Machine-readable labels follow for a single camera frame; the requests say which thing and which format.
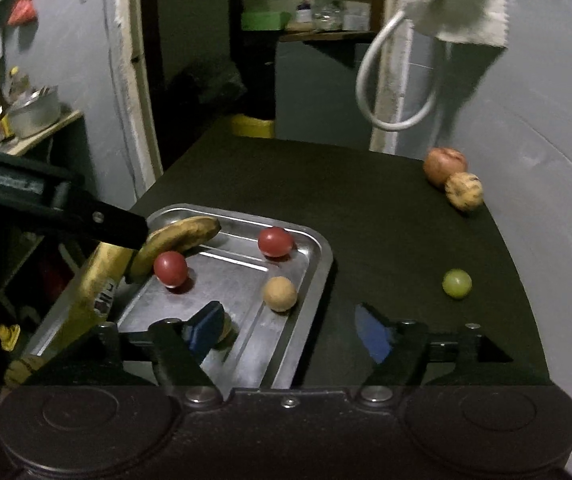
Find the yellow banana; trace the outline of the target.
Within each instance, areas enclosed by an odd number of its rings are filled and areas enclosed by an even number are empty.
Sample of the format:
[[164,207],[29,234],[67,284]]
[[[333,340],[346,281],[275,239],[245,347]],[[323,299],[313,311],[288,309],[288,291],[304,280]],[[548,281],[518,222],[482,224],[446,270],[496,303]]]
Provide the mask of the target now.
[[18,359],[4,374],[12,391],[88,330],[103,323],[134,250],[100,243],[48,312]]

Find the red cherry tomato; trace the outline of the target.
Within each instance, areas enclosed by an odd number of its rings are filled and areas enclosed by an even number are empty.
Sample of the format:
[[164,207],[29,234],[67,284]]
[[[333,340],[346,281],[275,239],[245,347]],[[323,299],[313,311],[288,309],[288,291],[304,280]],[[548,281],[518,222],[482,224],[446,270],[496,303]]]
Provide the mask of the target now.
[[263,229],[258,236],[258,247],[266,258],[283,258],[295,246],[292,234],[278,226]]
[[158,281],[166,287],[180,287],[188,278],[185,258],[174,250],[163,252],[154,262],[154,273]]

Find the dark spotted banana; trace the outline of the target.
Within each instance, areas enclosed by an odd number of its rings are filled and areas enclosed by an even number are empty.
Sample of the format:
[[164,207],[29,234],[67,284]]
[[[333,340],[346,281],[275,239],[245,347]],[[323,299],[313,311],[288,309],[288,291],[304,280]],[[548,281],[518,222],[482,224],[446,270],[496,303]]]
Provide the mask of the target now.
[[218,219],[196,216],[170,223],[152,232],[143,247],[133,257],[126,279],[129,282],[141,280],[149,274],[156,258],[163,252],[171,249],[186,252],[212,240],[220,229]]

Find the green grape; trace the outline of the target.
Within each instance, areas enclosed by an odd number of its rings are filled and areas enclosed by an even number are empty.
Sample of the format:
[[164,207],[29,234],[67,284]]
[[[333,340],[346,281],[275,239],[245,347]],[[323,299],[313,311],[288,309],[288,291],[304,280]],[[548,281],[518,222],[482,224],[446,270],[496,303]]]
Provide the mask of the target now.
[[465,298],[472,290],[472,278],[461,269],[452,269],[442,279],[443,291],[454,299]]

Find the tan round longan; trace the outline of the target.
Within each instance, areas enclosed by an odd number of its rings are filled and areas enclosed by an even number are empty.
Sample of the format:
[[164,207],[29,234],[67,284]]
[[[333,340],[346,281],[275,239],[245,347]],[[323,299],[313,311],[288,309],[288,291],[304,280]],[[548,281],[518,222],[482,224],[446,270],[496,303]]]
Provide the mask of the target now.
[[291,280],[284,276],[274,276],[263,287],[264,303],[274,312],[290,310],[298,300],[298,292]]
[[222,342],[226,338],[228,338],[228,335],[231,333],[232,329],[233,329],[232,319],[231,319],[230,315],[228,314],[228,312],[224,312],[222,332],[220,333],[220,336],[219,336],[218,341],[216,343],[222,344]]

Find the striped pepino melon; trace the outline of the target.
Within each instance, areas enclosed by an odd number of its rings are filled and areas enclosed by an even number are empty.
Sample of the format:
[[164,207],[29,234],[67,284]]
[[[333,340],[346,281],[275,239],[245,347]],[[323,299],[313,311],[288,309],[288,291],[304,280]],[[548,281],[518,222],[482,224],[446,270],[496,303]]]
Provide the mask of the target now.
[[484,203],[484,188],[476,174],[456,172],[446,179],[446,198],[458,210],[472,211]]

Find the metal cooking pot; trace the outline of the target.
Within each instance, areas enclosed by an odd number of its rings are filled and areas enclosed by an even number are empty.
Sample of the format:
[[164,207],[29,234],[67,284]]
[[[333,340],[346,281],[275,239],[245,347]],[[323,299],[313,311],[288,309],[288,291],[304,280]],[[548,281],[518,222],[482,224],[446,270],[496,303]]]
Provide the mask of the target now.
[[43,87],[18,100],[10,109],[9,125],[15,136],[28,139],[59,121],[62,106],[57,87]]

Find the silver metal tray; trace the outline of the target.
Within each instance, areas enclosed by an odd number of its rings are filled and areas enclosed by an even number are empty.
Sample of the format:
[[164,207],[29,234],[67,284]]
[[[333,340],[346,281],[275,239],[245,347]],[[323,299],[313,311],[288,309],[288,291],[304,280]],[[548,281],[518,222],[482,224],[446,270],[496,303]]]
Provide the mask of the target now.
[[[155,232],[196,216],[218,219],[221,229],[187,253],[185,284],[168,289],[154,274],[132,283],[122,278],[105,321],[120,332],[139,333],[165,318],[186,321],[219,301],[233,329],[201,364],[210,379],[222,392],[290,388],[333,263],[328,241],[306,226],[190,204],[164,207],[147,222]],[[295,247],[287,258],[270,260],[260,252],[258,236],[277,224],[292,234]],[[263,287],[274,276],[288,278],[297,289],[297,303],[286,312],[274,312],[263,301]]]

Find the red plastic bag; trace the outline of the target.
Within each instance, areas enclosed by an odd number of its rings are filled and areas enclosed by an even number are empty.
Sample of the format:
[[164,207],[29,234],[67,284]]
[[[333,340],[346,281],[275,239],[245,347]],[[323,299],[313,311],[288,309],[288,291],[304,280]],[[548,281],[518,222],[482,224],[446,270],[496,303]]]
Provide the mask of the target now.
[[15,0],[7,20],[7,25],[10,27],[18,27],[31,24],[37,20],[38,14],[36,13],[33,0]]

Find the green box on shelf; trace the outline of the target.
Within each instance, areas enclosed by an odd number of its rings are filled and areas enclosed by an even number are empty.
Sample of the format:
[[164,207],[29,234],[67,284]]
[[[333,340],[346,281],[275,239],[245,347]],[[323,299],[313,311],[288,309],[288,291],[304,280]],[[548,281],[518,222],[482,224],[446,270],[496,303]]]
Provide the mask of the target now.
[[242,29],[245,32],[279,32],[290,20],[285,11],[246,11],[242,14]]

